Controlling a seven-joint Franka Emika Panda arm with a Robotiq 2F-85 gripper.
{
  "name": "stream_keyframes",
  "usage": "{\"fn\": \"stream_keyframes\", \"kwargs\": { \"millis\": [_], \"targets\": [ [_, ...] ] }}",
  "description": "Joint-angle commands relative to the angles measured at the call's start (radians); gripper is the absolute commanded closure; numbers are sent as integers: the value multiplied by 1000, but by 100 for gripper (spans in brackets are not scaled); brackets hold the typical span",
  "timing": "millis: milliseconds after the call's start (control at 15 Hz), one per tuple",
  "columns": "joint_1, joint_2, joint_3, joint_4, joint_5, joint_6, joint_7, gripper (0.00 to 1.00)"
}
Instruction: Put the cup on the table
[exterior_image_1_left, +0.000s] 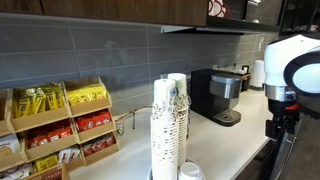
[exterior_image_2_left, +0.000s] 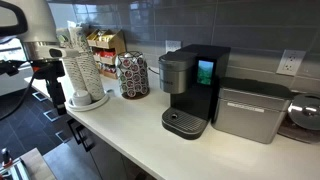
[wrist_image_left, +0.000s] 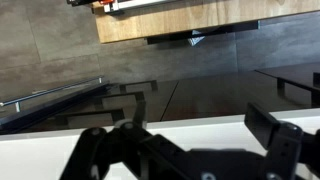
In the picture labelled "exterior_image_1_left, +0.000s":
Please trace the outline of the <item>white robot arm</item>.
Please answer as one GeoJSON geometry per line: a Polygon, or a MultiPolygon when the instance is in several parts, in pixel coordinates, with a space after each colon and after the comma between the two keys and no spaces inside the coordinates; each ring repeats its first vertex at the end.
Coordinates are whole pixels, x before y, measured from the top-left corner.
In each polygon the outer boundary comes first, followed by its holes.
{"type": "Polygon", "coordinates": [[[295,133],[299,113],[320,115],[320,37],[301,33],[269,43],[264,52],[268,109],[265,135],[278,140],[295,133]]]}

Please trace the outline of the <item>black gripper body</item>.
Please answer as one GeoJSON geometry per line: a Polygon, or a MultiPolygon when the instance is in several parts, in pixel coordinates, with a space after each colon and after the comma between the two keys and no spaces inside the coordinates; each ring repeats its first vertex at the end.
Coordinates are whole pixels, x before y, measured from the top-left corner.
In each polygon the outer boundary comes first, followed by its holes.
{"type": "Polygon", "coordinates": [[[299,121],[299,105],[294,101],[280,102],[268,100],[268,110],[273,114],[266,121],[265,135],[273,140],[281,139],[285,132],[295,134],[295,126],[299,121]]]}

